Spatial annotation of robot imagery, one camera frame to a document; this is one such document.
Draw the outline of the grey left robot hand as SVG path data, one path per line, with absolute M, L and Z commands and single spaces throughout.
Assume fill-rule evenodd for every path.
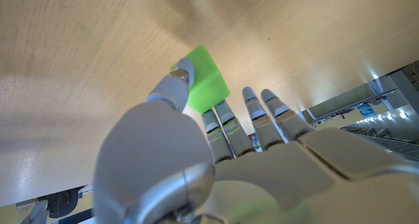
M 103 142 L 97 223 L 417 223 L 418 163 L 337 128 L 314 130 L 269 90 L 262 152 L 215 158 L 183 113 L 195 66 L 177 62 Z

